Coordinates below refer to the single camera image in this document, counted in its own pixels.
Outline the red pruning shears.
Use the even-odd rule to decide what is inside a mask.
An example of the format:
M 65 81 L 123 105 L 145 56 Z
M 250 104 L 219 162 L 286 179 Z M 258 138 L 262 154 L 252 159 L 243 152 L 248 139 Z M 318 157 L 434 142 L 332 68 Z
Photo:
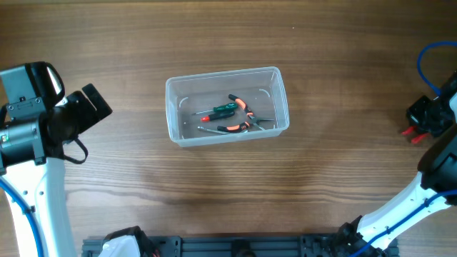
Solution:
M 409 140 L 412 144 L 418 144 L 418 143 L 422 142 L 422 140 L 427 138 L 430 135 L 430 133 L 420 131 L 419 127 L 417 127 L 417 126 L 409 126 L 404 131 L 401 132 L 401 135 L 409 138 Z

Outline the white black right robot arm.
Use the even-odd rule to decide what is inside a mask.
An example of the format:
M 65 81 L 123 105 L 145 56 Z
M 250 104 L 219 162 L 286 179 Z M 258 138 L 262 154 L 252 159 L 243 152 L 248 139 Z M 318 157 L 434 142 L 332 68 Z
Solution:
M 331 243 L 335 256 L 385 256 L 403 232 L 433 213 L 456 205 L 456 76 L 438 96 L 422 96 L 406 111 L 411 143 L 437 139 L 418 162 L 412 182 L 378 210 L 340 227 Z

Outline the green handled screwdriver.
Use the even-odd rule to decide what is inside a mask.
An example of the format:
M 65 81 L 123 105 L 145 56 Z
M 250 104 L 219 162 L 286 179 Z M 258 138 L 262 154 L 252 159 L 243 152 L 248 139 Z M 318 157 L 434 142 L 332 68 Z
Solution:
M 203 114 L 203 113 L 207 113 L 207 112 L 221 113 L 221 112 L 225 112 L 225 111 L 234 111 L 237 108 L 238 108 L 238 104 L 229 103 L 229 104 L 224 104 L 224 105 L 221 105 L 221 106 L 213 107 L 212 109 L 209 109 L 207 111 L 196 112 L 196 113 L 194 113 L 194 115 Z

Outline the orange black needle-nose pliers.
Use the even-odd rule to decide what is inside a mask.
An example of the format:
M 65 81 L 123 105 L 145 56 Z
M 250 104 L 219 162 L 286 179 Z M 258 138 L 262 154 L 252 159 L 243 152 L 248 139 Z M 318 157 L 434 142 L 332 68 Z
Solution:
M 241 133 L 244 131 L 248 131 L 252 126 L 264 131 L 265 128 L 260 125 L 261 122 L 275 121 L 275 119 L 272 118 L 264 118 L 257 116 L 243 99 L 240 99 L 239 97 L 233 94 L 229 94 L 228 98 L 234 101 L 236 104 L 238 104 L 238 106 L 243 111 L 244 117 L 237 119 L 237 121 L 239 121 L 239 124 L 235 124 L 232 126 L 217 126 L 216 129 L 220 132 Z

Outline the red black screwdriver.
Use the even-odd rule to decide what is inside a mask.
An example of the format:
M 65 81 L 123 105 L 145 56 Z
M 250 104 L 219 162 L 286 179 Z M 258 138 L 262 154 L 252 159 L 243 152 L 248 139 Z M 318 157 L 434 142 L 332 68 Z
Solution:
M 207 115 L 193 115 L 193 114 L 184 114 L 181 116 L 182 122 L 184 124 L 200 124 L 208 123 L 212 121 L 218 121 L 222 119 L 228 119 L 235 115 L 234 111 L 226 111 L 221 113 L 212 113 Z

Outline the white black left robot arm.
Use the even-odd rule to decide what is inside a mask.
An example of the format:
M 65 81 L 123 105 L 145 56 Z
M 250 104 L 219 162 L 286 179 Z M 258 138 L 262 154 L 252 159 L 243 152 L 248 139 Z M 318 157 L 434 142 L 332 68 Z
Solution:
M 75 256 L 64 192 L 64 145 L 112 112 L 93 84 L 70 95 L 56 69 L 38 61 L 1 71 L 1 189 L 21 256 Z

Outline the silver socket wrench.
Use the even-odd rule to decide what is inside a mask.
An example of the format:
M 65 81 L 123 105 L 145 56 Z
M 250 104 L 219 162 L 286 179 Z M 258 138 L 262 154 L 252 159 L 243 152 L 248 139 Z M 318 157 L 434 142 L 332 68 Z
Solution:
M 203 126 L 197 126 L 197 129 L 200 130 L 200 131 L 205 131 L 205 132 L 210 132 L 210 133 L 217 133 L 217 134 L 222 134 L 222 135 L 235 134 L 233 132 L 219 131 L 219 130 L 215 130 L 215 129 L 205 128 Z M 244 130 L 242 132 L 236 132 L 236 133 L 247 133 L 247 132 L 248 132 L 248 130 Z

